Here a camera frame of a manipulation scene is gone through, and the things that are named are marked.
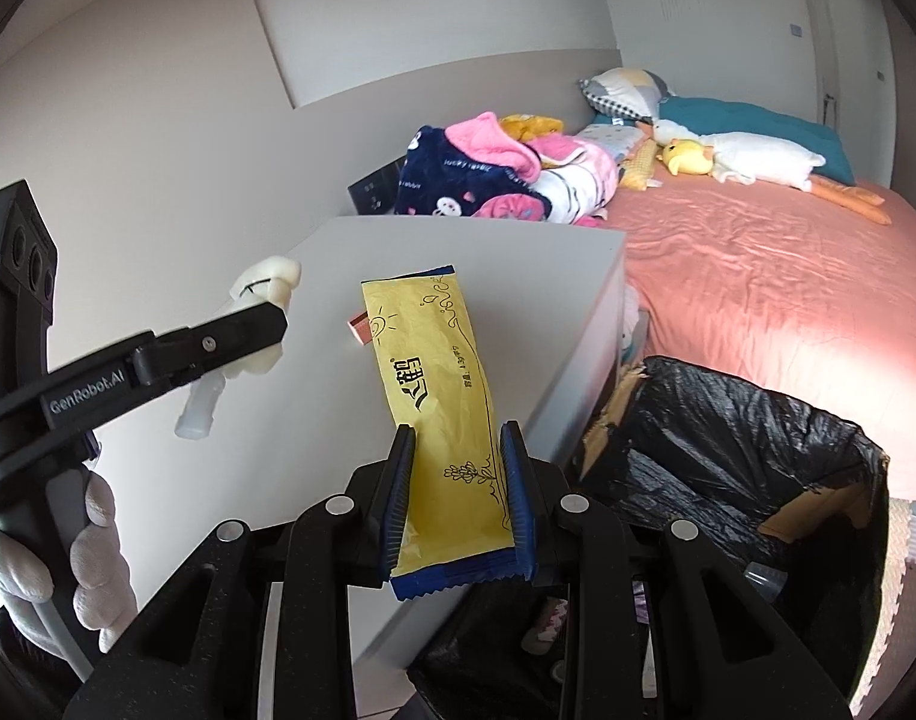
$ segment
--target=checkered pillow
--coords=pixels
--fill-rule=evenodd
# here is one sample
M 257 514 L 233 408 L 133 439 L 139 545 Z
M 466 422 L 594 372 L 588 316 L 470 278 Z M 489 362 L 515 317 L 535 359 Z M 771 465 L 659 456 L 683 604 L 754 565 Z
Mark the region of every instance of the checkered pillow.
M 658 104 L 668 97 L 667 84 L 647 70 L 615 68 L 578 86 L 599 113 L 647 124 L 658 119 Z

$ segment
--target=white desk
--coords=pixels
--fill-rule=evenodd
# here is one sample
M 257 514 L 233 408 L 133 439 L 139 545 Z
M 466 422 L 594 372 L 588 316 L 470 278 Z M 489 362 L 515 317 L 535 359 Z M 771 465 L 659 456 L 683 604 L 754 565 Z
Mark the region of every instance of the white desk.
M 138 602 L 218 522 L 294 519 L 344 490 L 356 466 L 386 456 L 396 425 L 375 351 L 346 327 L 363 310 L 364 280 L 455 266 L 499 422 L 519 420 L 533 457 L 563 460 L 615 362 L 623 241 L 612 230 L 473 218 L 322 225 L 289 253 L 303 274 L 282 360 L 266 376 L 229 382 L 209 439 L 173 435 L 183 392 L 99 431 L 99 471 L 118 500 Z M 399 705 L 401 670 L 458 597 L 399 605 L 389 586 L 349 591 L 362 714 Z

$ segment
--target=white tabletop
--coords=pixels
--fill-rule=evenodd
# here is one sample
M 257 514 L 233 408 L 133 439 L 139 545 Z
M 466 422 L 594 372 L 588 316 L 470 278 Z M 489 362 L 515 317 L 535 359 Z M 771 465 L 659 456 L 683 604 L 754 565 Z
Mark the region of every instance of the white tabletop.
M 455 266 L 496 416 L 527 428 L 620 269 L 622 242 L 610 230 L 468 218 L 322 225 L 289 253 L 303 274 L 282 360 L 265 376 L 229 382 L 207 440 L 173 435 L 183 391 L 98 431 L 98 470 L 117 497 L 138 602 L 220 521 L 261 528 L 294 519 L 344 490 L 356 466 L 386 456 L 396 425 L 375 351 L 346 326 L 364 309 L 362 281 Z M 387 586 L 352 591 L 355 656 L 395 608 Z

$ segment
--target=pink bed sheet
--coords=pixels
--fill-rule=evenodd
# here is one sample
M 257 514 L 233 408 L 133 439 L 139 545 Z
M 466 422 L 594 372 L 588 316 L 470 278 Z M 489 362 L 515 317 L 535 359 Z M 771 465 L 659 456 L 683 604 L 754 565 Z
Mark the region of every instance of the pink bed sheet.
M 916 213 L 893 224 L 759 182 L 668 175 L 618 190 L 628 280 L 652 317 L 649 354 L 748 379 L 850 419 L 891 458 L 893 496 L 916 499 Z

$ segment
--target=pile of clothes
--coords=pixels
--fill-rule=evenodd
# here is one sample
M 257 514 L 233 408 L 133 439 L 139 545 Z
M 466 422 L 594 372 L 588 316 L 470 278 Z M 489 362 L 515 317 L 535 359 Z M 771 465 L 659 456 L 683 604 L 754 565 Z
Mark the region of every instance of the pile of clothes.
M 604 148 L 562 129 L 559 119 L 492 112 L 422 127 L 408 146 L 394 213 L 596 225 L 618 168 Z

